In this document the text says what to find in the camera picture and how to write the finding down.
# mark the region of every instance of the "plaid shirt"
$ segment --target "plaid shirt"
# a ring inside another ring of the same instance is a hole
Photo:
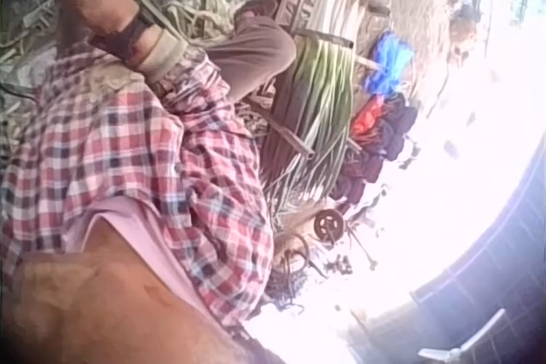
[[[22,253],[64,252],[89,205],[124,195],[158,212],[166,244],[223,325],[251,313],[272,258],[257,148],[202,49],[184,45],[170,67],[152,91],[78,43],[49,68],[3,175],[3,290]]]

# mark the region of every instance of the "trousers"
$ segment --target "trousers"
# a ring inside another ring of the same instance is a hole
[[[231,39],[206,52],[230,86],[228,101],[235,103],[284,72],[296,57],[296,46],[271,18],[253,16],[242,20]]]

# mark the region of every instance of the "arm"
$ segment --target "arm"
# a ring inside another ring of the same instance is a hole
[[[272,253],[254,140],[236,118],[225,97],[228,86],[202,49],[162,32],[135,68],[146,76],[163,107],[182,122],[180,177],[189,192],[190,229],[211,238],[216,247],[213,257],[204,257],[206,263],[198,260],[189,273],[217,287],[209,295],[201,293],[206,304],[230,304],[215,306],[216,311],[248,314],[264,290]],[[170,233],[176,243],[178,231]],[[214,292],[231,297],[226,302]]]

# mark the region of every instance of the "fan blade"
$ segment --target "fan blade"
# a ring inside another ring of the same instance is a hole
[[[505,309],[498,310],[483,327],[461,346],[461,351],[465,352],[472,349],[498,323],[498,321],[501,320],[505,313]]]
[[[446,362],[450,358],[450,352],[446,350],[420,349],[417,354],[419,357],[441,362]]]

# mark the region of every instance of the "green leaves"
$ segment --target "green leaves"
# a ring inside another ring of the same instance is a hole
[[[307,29],[356,41],[363,18],[358,0],[318,0]],[[330,193],[346,150],[352,104],[354,52],[324,40],[297,38],[298,54],[276,85],[271,115],[313,148],[304,158],[270,129],[261,151],[270,211]]]

